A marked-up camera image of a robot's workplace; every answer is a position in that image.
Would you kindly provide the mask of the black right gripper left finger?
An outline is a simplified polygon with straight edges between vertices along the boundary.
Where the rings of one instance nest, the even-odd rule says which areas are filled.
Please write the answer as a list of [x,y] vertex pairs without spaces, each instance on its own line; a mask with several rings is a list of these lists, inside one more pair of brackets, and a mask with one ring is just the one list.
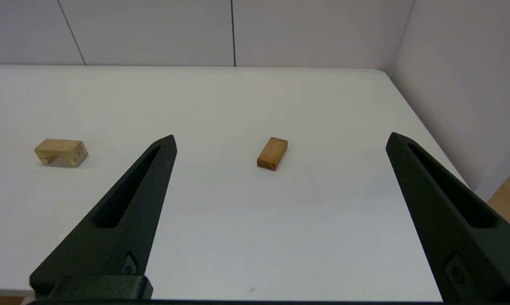
[[145,276],[177,155],[152,143],[30,275],[37,298],[149,298]]

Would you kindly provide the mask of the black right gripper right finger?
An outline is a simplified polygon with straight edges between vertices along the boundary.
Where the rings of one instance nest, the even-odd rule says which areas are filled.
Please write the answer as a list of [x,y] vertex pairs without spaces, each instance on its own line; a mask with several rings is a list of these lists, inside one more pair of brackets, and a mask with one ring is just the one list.
[[414,140],[386,143],[444,302],[510,302],[510,223]]

